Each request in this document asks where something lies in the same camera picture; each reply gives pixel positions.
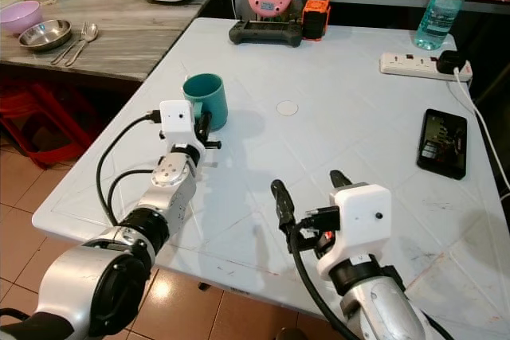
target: orange device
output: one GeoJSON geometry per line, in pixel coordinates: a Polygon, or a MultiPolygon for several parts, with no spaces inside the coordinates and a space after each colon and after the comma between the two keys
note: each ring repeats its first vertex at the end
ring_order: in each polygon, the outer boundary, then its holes
{"type": "Polygon", "coordinates": [[[328,28],[329,0],[307,0],[303,8],[303,39],[319,41],[328,28]]]}

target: stainless steel plate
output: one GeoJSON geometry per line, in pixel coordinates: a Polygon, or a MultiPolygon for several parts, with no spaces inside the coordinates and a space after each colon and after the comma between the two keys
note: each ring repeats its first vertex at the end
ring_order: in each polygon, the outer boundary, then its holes
{"type": "Polygon", "coordinates": [[[48,20],[28,28],[18,40],[21,47],[47,51],[64,44],[70,37],[71,23],[66,20],[48,20]]]}

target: white power strip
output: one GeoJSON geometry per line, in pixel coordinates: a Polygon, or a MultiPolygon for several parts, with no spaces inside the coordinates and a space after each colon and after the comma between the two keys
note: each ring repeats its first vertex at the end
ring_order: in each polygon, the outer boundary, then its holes
{"type": "MultiPolygon", "coordinates": [[[[436,69],[436,57],[419,57],[411,54],[398,55],[396,53],[383,53],[379,60],[379,69],[382,73],[392,75],[427,77],[436,80],[455,81],[455,76],[446,75],[436,69]]],[[[469,81],[473,77],[473,70],[469,61],[459,72],[461,81],[469,81]]]]}

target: wooden countertop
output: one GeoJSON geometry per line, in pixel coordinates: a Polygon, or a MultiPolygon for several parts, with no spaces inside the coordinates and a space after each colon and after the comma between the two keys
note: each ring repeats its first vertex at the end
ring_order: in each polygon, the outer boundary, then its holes
{"type": "Polygon", "coordinates": [[[70,21],[73,37],[61,47],[34,53],[20,47],[15,36],[2,32],[0,63],[144,81],[208,1],[58,0],[43,6],[43,18],[70,21]],[[74,49],[58,65],[51,65],[79,37],[84,21],[96,23],[100,36],[70,68],[64,63],[74,49]]]}

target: smartphone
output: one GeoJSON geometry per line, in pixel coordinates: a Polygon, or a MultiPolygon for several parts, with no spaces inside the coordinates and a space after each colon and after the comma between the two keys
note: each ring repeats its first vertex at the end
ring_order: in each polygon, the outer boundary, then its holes
{"type": "Polygon", "coordinates": [[[465,176],[468,122],[459,115],[427,109],[417,164],[422,169],[446,177],[465,176]]]}

